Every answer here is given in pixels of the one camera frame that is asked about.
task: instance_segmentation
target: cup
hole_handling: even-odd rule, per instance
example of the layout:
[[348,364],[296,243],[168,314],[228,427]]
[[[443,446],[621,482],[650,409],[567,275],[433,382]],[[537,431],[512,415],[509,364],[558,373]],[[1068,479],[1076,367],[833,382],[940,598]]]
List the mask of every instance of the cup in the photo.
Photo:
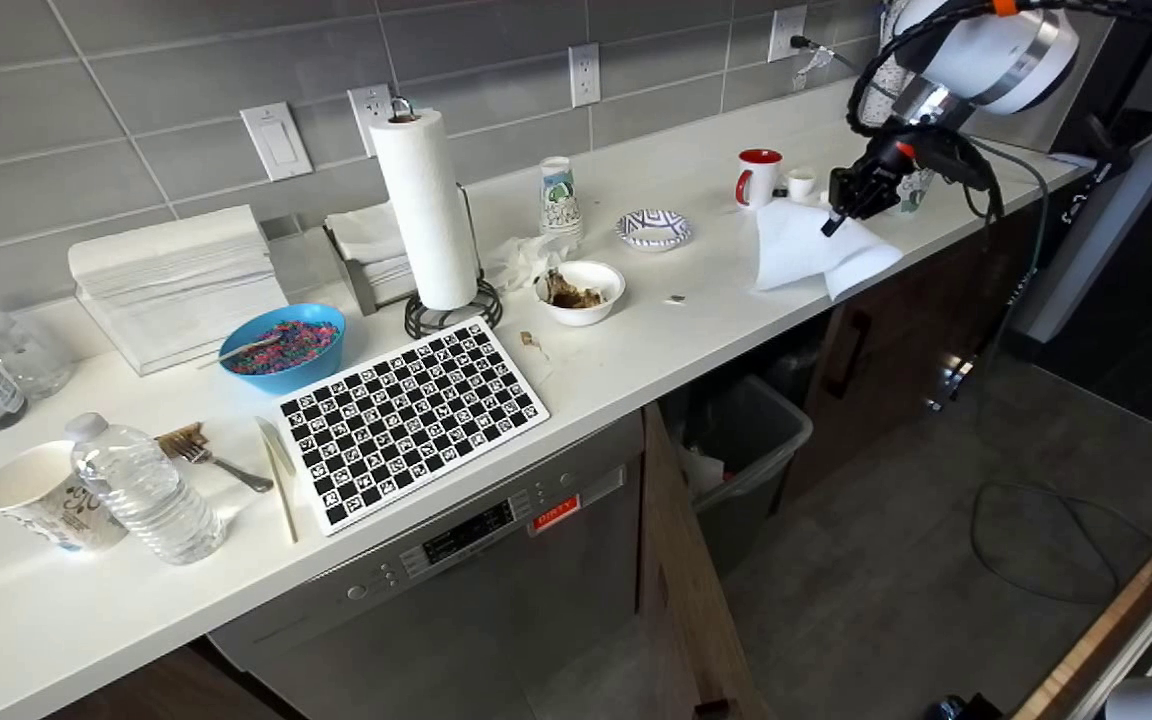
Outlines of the cup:
[[745,148],[740,175],[737,175],[737,202],[763,206],[772,202],[781,179],[781,151],[772,148]]
[[72,471],[63,439],[30,446],[0,468],[0,517],[63,550],[102,550],[126,540],[126,525]]
[[811,202],[811,188],[818,188],[818,169],[791,169],[790,170],[790,201],[791,202]]

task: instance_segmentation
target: wall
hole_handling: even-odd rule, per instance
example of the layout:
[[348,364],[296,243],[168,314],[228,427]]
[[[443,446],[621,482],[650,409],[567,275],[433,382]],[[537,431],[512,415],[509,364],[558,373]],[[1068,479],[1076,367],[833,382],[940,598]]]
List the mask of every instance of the wall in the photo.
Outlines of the wall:
[[[386,201],[346,103],[355,84],[441,107],[464,179],[790,96],[801,60],[763,60],[777,5],[0,0],[0,304],[72,290],[72,238],[228,202],[285,230]],[[873,6],[818,0],[807,31],[863,54]],[[603,103],[567,107],[566,49],[590,41]],[[266,179],[235,113],[272,99],[311,175]]]

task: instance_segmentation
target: paper towel roll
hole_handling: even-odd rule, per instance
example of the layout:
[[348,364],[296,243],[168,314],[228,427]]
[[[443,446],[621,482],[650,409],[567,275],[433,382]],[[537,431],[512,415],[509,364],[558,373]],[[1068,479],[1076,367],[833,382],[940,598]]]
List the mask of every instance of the paper towel roll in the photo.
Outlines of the paper towel roll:
[[478,295],[480,262],[443,151],[443,116],[417,107],[408,119],[374,129],[374,143],[419,304],[464,308]]

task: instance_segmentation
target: white plate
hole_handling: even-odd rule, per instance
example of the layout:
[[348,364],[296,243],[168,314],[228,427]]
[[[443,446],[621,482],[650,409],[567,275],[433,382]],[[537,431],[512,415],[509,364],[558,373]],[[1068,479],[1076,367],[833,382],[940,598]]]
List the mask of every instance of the white plate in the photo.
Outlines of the white plate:
[[671,253],[697,235],[679,213],[628,213],[617,227],[625,243],[641,253]]

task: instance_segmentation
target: black and white tile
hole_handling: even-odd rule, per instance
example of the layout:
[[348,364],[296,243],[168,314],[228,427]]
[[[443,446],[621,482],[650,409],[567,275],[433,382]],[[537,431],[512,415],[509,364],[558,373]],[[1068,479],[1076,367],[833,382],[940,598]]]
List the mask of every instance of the black and white tile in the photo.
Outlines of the black and white tile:
[[550,421],[484,319],[309,386],[281,410],[328,528]]

